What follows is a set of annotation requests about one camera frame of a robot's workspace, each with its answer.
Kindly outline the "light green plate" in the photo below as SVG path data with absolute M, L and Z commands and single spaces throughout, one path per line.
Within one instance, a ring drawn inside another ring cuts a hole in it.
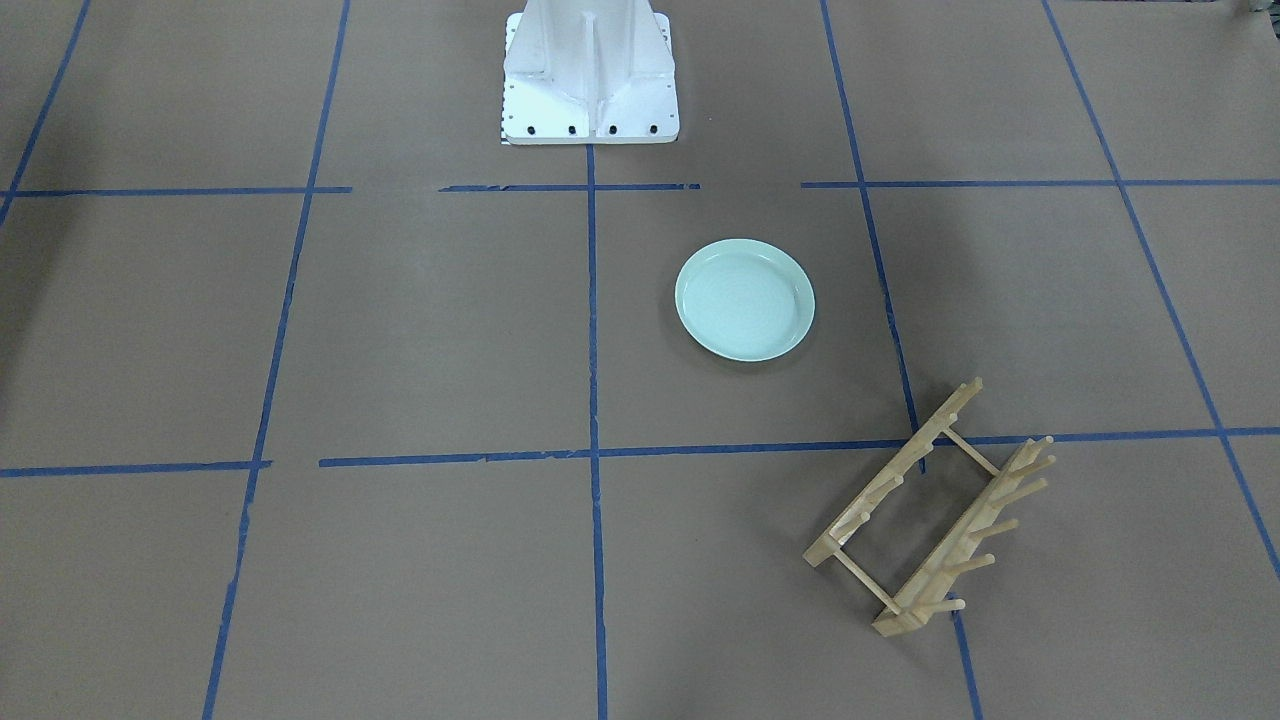
M 675 279 L 684 329 L 712 354 L 767 363 L 796 348 L 817 315 L 803 266 L 783 250 L 750 238 L 726 238 L 694 252 Z

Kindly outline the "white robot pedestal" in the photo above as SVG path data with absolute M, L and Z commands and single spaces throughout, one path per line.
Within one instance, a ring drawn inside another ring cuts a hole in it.
M 671 22 L 649 1 L 527 1 L 506 18 L 503 72 L 504 143 L 680 136 Z

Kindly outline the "wooden dish rack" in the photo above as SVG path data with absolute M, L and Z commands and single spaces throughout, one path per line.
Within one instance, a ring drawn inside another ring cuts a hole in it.
M 805 548 L 812 568 L 845 569 L 882 605 L 873 629 L 906 635 L 966 603 L 959 578 L 995 564 L 982 546 L 1019 528 L 1006 511 L 1048 487 L 1052 436 L 1025 438 L 996 462 L 957 424 L 984 388 L 963 382 Z

